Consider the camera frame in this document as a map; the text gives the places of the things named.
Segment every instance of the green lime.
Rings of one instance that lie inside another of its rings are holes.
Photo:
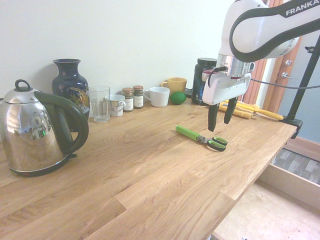
[[[176,91],[172,93],[170,96],[171,102],[175,105],[182,104],[186,99],[187,99],[187,96],[181,91]]]

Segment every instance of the jar label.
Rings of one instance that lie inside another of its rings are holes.
[[[144,106],[144,96],[133,96],[134,106],[136,108]]]
[[[125,102],[125,107],[123,109],[125,111],[130,111],[134,109],[134,99],[132,97],[124,99],[124,102]]]

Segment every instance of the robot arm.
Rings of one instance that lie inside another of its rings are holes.
[[[202,100],[209,106],[213,131],[219,103],[229,100],[227,124],[238,96],[249,86],[252,62],[288,53],[298,37],[320,30],[320,0],[292,0],[269,8],[262,0],[238,0],[227,11],[215,73],[207,78]]]
[[[272,8],[260,0],[235,4],[248,2],[259,7],[234,21],[228,41],[233,55],[242,62],[282,56],[294,47],[292,39],[320,30],[319,0],[293,0]]]

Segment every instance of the yellow wooden stick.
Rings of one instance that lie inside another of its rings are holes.
[[[248,109],[248,110],[251,110],[255,113],[260,113],[260,114],[266,115],[266,116],[274,118],[274,119],[278,119],[278,120],[284,119],[284,116],[277,114],[277,113],[274,113],[274,112],[271,112],[271,111],[267,111],[267,110],[263,110],[263,109],[256,109],[254,107],[250,107],[250,106],[247,106],[247,105],[244,105],[241,103],[237,103],[236,105],[239,107],[242,107],[244,109]]]

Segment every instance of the cable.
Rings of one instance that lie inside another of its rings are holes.
[[[251,78],[251,80],[252,80],[252,81],[255,81],[255,82],[258,82],[258,83],[261,83],[261,84],[273,85],[273,86],[277,86],[277,87],[285,88],[285,89],[296,89],[296,90],[305,89],[305,90],[306,90],[306,89],[317,89],[317,88],[320,88],[320,85],[317,85],[317,86],[294,87],[294,86],[284,86],[284,85],[281,85],[281,84],[270,83],[270,82],[265,82],[265,81],[259,81],[259,80],[253,79],[253,78]]]
[[[221,67],[216,67],[216,68],[214,68],[213,71],[210,72],[210,74],[209,74],[209,77],[208,77],[208,86],[211,87],[211,86],[210,86],[210,79],[211,79],[211,76],[212,76],[213,73],[218,73],[218,72],[225,71],[225,70],[227,70],[227,67],[226,67],[226,66],[221,66]]]

